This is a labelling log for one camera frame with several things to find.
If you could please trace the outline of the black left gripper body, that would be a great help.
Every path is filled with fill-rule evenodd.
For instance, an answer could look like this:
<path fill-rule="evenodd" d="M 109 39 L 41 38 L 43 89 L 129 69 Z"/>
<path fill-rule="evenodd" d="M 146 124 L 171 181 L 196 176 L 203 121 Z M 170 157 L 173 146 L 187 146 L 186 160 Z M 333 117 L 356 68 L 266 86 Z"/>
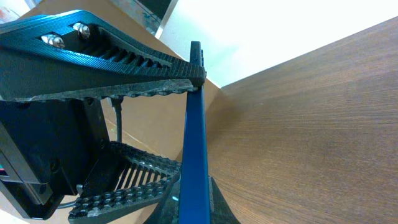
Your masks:
<path fill-rule="evenodd" d="M 99 100 L 1 102 L 1 192 L 23 218 L 46 220 L 77 195 L 109 141 Z"/>

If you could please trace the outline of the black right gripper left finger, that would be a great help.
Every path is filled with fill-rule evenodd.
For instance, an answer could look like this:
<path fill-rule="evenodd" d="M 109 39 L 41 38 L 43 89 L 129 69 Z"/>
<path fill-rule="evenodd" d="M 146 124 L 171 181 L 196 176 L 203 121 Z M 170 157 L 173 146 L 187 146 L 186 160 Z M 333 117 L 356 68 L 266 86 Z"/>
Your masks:
<path fill-rule="evenodd" d="M 179 224 L 180 181 L 176 181 L 166 197 L 156 206 L 144 224 Z"/>

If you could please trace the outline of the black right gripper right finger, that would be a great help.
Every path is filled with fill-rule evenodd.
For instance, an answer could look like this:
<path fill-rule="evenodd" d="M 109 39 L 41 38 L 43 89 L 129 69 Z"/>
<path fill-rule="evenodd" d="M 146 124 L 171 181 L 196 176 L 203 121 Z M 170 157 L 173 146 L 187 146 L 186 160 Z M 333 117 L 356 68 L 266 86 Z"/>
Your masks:
<path fill-rule="evenodd" d="M 210 223 L 211 224 L 240 224 L 234 216 L 227 201 L 223 197 L 214 178 L 209 176 L 210 193 Z"/>

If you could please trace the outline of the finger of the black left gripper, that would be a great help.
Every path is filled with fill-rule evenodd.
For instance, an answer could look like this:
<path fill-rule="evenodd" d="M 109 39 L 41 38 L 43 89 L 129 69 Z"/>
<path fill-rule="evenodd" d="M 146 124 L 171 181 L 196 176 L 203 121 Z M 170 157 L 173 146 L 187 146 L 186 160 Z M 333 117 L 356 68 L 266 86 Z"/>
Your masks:
<path fill-rule="evenodd" d="M 205 80 L 202 64 L 154 50 L 88 11 L 1 25 L 3 101 L 181 94 Z"/>
<path fill-rule="evenodd" d="M 84 192 L 68 216 L 70 223 L 108 223 L 160 202 L 179 179 L 181 163 L 125 143 L 111 141 L 110 151 L 129 163 L 130 172 L 113 190 Z"/>

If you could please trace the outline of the blue Samsung Galaxy smartphone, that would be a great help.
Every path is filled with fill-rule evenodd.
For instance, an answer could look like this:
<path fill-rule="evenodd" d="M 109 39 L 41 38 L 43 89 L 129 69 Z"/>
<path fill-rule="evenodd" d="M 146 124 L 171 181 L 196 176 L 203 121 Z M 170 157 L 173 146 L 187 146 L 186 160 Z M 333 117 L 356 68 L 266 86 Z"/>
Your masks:
<path fill-rule="evenodd" d="M 179 222 L 210 223 L 204 87 L 187 93 Z"/>

